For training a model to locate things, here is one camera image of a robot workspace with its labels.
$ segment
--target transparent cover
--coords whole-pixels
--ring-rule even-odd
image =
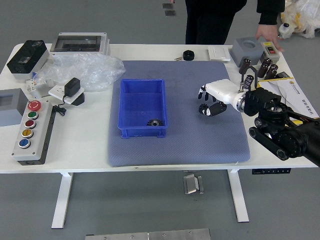
[[[59,36],[53,52],[99,52],[101,36]]]

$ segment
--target blue button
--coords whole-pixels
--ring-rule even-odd
[[[27,149],[29,146],[30,146],[31,142],[30,140],[28,139],[22,139],[20,142],[19,142],[19,147],[22,148],[22,149]]]

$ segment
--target plastic bottle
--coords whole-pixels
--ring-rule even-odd
[[[285,22],[279,27],[279,32],[280,32],[280,34],[278,35],[279,39],[283,40],[291,37],[292,31],[289,26],[290,26],[289,23]]]

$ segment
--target table leg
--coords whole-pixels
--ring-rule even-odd
[[[71,189],[71,183],[73,178],[73,173],[62,172],[62,179],[58,198],[56,201],[52,229],[63,229],[65,224],[65,218],[68,207],[69,194]]]
[[[238,175],[238,169],[228,170],[228,175],[238,222],[249,222],[245,198],[242,192],[241,183]]]

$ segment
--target human hand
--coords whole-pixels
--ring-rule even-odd
[[[258,40],[261,36],[264,37],[266,41],[273,42],[275,48],[278,51],[280,51],[280,52],[285,51],[282,47],[280,47],[280,45],[277,42],[277,40],[279,40],[277,25],[259,24],[259,26],[256,30],[256,33],[255,33],[255,38]]]

